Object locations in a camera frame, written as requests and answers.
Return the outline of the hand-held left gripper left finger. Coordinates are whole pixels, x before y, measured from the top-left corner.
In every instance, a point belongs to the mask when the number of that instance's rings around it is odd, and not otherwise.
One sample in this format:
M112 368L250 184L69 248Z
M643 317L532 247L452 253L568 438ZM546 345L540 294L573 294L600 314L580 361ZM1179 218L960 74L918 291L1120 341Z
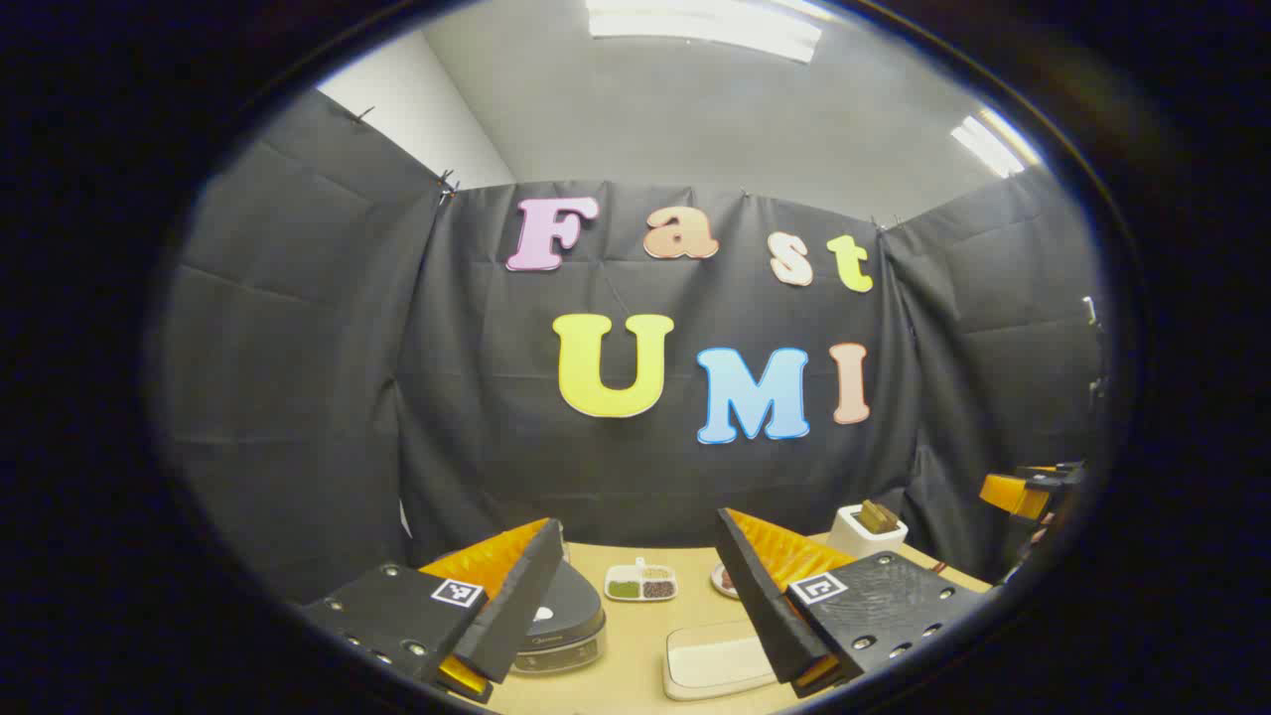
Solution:
M425 566L371 566L297 612L377 668L486 704L508 676L563 552L561 521L540 517Z

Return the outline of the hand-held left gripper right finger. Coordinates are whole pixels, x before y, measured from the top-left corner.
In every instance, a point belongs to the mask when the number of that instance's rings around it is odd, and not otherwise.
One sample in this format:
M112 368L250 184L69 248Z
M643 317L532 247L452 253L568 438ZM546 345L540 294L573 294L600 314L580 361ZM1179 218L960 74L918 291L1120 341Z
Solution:
M777 682L798 697L907 659L985 598L899 552L854 558L735 508L716 512L714 547Z

